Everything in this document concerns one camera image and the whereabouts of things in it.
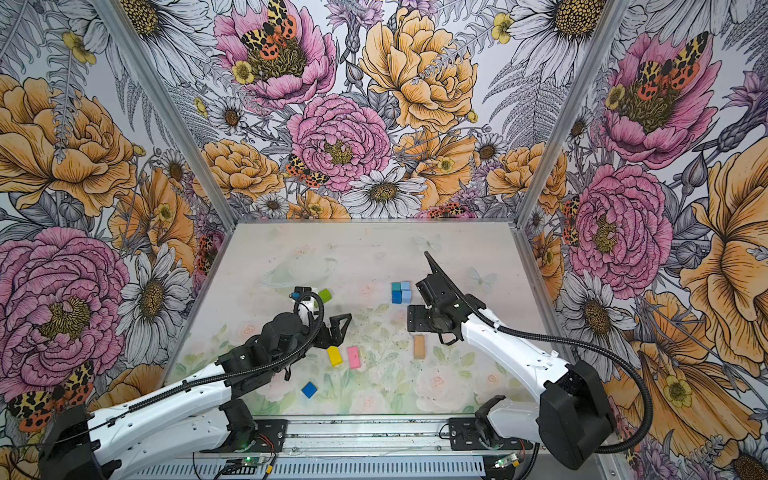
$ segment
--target blue cube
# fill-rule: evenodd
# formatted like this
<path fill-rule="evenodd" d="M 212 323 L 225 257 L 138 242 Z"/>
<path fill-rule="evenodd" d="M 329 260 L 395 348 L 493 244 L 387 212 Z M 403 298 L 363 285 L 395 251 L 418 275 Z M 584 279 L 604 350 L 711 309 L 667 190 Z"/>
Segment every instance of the blue cube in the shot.
<path fill-rule="evenodd" d="M 317 387 L 312 382 L 308 382 L 301 391 L 304 392 L 308 399 L 311 399 L 312 395 L 317 393 Z"/>

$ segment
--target floral wallpaper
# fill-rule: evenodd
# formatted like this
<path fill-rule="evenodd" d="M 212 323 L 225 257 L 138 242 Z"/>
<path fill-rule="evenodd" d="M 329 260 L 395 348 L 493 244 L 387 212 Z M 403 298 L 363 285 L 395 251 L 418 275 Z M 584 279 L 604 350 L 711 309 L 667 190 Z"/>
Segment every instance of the floral wallpaper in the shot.
<path fill-rule="evenodd" d="M 158 119 L 89 4 L 0 5 L 0 478 L 179 344 L 224 233 Z"/>
<path fill-rule="evenodd" d="M 239 218 L 503 218 L 605 0 L 122 4 Z M 119 70 L 98 20 L 73 19 Z"/>
<path fill-rule="evenodd" d="M 763 0 L 633 3 L 525 225 L 565 334 L 650 388 L 636 478 L 768 478 L 767 19 Z M 627 438 L 637 387 L 576 353 Z"/>

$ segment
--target cluster of blue blocks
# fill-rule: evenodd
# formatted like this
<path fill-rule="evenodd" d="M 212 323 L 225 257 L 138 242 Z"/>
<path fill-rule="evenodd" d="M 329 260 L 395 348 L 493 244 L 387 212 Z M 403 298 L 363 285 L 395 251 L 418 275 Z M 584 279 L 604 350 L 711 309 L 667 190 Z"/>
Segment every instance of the cluster of blue blocks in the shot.
<path fill-rule="evenodd" d="M 411 303 L 410 282 L 392 282 L 392 303 Z"/>

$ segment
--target yellow block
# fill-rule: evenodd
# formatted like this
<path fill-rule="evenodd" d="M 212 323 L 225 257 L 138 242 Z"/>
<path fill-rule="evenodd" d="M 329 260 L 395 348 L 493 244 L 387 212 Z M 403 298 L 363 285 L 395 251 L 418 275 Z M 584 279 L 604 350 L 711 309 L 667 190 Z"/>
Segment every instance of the yellow block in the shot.
<path fill-rule="evenodd" d="M 328 358 L 331 361 L 331 365 L 333 366 L 339 366 L 343 363 L 341 360 L 341 353 L 339 353 L 339 349 L 337 349 L 335 346 L 328 347 Z"/>

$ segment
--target work surface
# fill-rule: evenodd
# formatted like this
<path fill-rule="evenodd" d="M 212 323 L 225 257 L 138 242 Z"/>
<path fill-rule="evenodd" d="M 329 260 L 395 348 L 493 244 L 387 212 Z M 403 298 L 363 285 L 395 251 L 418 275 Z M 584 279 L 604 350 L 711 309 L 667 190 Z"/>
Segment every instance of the work surface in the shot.
<path fill-rule="evenodd" d="M 293 287 L 328 288 L 326 315 L 351 313 L 344 363 L 311 349 L 243 397 L 254 415 L 348 415 L 474 412 L 494 395 L 531 402 L 521 383 L 464 342 L 440 345 L 425 333 L 426 358 L 413 359 L 407 305 L 392 304 L 391 283 L 429 273 L 428 250 L 465 293 L 509 326 L 545 333 L 517 247 L 506 223 L 245 223 L 237 227 L 207 295 L 187 332 L 169 382 L 190 375 L 290 311 Z M 349 369 L 357 346 L 362 367 Z M 318 389 L 308 399 L 301 389 Z"/>

